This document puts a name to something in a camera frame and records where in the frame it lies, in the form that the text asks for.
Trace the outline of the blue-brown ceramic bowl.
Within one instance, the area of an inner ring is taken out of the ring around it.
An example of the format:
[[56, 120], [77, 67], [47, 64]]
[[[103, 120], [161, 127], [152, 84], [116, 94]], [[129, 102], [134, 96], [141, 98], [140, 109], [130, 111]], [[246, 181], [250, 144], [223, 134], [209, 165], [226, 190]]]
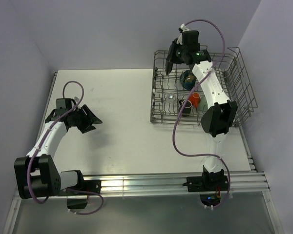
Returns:
[[196, 77], [191, 70], [184, 71], [179, 78], [182, 87], [186, 90], [191, 90], [196, 84]]

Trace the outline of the clear glass tumbler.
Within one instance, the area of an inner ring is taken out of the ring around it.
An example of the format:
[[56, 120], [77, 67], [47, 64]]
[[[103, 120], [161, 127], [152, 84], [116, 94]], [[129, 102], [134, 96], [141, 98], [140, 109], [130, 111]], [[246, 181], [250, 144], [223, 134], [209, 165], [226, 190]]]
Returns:
[[175, 103], [177, 101], [177, 95], [174, 93], [168, 93], [166, 95], [166, 102], [167, 103]]

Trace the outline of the orange small mug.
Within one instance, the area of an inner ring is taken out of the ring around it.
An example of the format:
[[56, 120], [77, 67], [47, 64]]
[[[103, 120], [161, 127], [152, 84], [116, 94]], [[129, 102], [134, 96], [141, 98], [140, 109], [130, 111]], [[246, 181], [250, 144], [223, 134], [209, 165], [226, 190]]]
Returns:
[[198, 108], [200, 103], [200, 94], [198, 92], [193, 92], [188, 98], [188, 100], [191, 102], [194, 108]]

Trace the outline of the dark brown mug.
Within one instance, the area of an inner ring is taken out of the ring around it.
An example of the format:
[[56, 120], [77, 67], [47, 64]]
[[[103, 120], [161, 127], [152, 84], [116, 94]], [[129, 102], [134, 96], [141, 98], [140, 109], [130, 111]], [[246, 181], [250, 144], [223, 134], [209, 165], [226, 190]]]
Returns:
[[[179, 102], [178, 112], [180, 112], [185, 101], [183, 99], [181, 99], [178, 102]], [[182, 110], [181, 116], [182, 117], [189, 117], [190, 113], [191, 113], [191, 109], [192, 109], [192, 103], [191, 103], [191, 101], [188, 100], [185, 104], [185, 107]]]

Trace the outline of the green ceramic cup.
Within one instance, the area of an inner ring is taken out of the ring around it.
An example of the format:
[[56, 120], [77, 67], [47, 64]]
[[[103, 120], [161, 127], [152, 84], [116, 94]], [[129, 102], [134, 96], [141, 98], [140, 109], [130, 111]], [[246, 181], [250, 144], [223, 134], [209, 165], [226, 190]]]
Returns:
[[208, 103], [205, 96], [200, 97], [200, 102], [198, 103], [197, 109], [202, 112], [208, 110]]

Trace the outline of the black floral square plate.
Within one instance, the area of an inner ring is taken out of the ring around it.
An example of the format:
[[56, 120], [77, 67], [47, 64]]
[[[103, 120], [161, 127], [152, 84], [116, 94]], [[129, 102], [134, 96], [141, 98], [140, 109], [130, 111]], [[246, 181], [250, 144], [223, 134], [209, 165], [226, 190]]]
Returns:
[[172, 64], [177, 64], [178, 63], [178, 57], [176, 56], [176, 51], [178, 49], [178, 44], [177, 44], [177, 40], [175, 39], [172, 41], [169, 50], [168, 50], [168, 56], [166, 61]]

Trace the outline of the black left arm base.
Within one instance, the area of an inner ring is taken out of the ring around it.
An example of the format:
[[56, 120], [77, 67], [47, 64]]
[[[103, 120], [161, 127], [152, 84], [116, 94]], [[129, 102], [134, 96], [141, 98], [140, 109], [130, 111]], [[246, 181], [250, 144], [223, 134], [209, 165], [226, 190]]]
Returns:
[[58, 196], [66, 197], [66, 205], [69, 210], [77, 213], [90, 213], [102, 206], [102, 199], [97, 196], [100, 193], [100, 180], [85, 180], [82, 186], [64, 189]]

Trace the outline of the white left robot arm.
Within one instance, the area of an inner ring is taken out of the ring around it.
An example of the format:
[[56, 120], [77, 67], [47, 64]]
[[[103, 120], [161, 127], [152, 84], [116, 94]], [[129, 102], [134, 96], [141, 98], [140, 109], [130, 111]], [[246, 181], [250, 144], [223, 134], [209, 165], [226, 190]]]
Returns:
[[78, 107], [71, 98], [56, 100], [56, 108], [45, 120], [44, 130], [33, 149], [14, 162], [19, 195], [22, 199], [56, 196], [68, 188], [75, 195], [85, 190], [80, 170], [58, 172], [53, 161], [56, 150], [68, 130], [76, 127], [85, 134], [102, 121], [87, 105]]

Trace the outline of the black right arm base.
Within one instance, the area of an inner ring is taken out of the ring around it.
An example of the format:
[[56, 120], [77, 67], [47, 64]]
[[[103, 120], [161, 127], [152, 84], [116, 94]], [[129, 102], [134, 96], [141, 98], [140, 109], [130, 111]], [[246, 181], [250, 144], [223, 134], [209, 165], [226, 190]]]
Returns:
[[229, 188], [228, 177], [224, 170], [217, 173], [202, 172], [201, 176], [189, 176], [183, 186], [187, 187], [188, 192], [216, 192], [227, 191]]

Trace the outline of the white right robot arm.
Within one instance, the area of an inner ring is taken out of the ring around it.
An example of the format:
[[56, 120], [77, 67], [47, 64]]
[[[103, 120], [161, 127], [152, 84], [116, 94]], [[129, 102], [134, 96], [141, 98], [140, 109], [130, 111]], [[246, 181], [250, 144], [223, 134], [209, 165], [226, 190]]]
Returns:
[[215, 65], [207, 50], [200, 49], [198, 41], [199, 32], [196, 30], [180, 29], [180, 36], [176, 38], [168, 51], [165, 72], [168, 75], [174, 64], [185, 64], [197, 78], [199, 86], [207, 101], [207, 111], [201, 118], [201, 125], [209, 135], [209, 150], [203, 164], [203, 171], [208, 174], [203, 176], [202, 186], [212, 190], [218, 185], [219, 173], [224, 168], [221, 161], [220, 149], [232, 126], [237, 103], [231, 101], [223, 90], [215, 72]]

